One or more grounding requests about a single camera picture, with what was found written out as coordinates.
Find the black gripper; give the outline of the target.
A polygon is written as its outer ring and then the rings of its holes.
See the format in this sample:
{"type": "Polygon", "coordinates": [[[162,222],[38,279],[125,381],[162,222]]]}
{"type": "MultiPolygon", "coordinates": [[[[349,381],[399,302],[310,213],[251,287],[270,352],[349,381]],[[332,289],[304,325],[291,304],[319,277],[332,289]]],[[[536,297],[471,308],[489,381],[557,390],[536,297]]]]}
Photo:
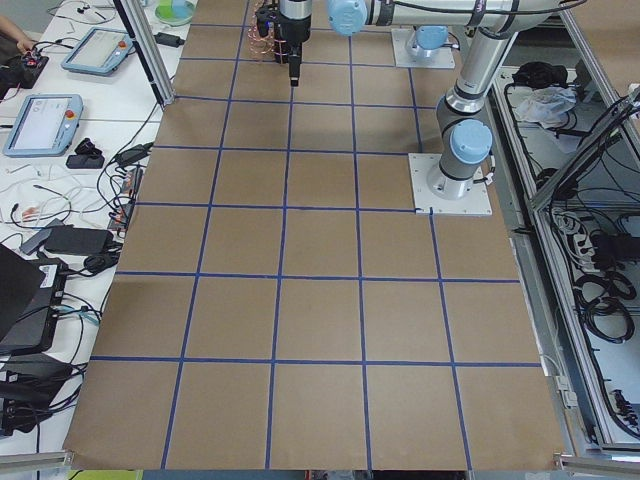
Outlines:
{"type": "Polygon", "coordinates": [[[289,79],[292,87],[299,86],[302,44],[310,37],[312,1],[280,0],[280,35],[289,46],[289,79]]]}

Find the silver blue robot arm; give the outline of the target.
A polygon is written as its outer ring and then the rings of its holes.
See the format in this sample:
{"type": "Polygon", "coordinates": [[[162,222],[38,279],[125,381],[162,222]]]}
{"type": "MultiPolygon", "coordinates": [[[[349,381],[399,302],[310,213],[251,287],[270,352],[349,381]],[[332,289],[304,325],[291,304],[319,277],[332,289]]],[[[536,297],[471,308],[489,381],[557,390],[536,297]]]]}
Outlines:
{"type": "Polygon", "coordinates": [[[365,26],[464,26],[475,35],[455,84],[437,106],[444,151],[427,175],[447,200],[465,196],[492,147],[479,119],[485,97],[517,34],[569,8],[565,1],[329,1],[331,28],[352,36],[365,26]]]}

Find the rear robot arm base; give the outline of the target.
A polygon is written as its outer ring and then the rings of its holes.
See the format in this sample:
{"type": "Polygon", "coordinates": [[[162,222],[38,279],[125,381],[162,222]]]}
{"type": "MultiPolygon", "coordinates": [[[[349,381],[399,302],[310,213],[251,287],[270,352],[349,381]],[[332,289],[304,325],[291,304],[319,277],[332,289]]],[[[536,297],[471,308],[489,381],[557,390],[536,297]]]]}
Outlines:
{"type": "Polygon", "coordinates": [[[405,50],[414,59],[426,59],[443,48],[449,37],[449,29],[443,25],[414,26],[405,44],[405,50]]]}

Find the person's hand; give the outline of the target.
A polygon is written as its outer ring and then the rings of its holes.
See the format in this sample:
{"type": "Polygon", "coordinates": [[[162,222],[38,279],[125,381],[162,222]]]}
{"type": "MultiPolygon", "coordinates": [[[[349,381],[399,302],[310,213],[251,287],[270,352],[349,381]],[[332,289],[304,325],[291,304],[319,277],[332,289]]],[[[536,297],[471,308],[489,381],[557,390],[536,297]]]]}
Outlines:
{"type": "Polygon", "coordinates": [[[35,46],[35,41],[28,36],[20,37],[16,42],[18,51],[22,54],[31,51],[35,46]]]}

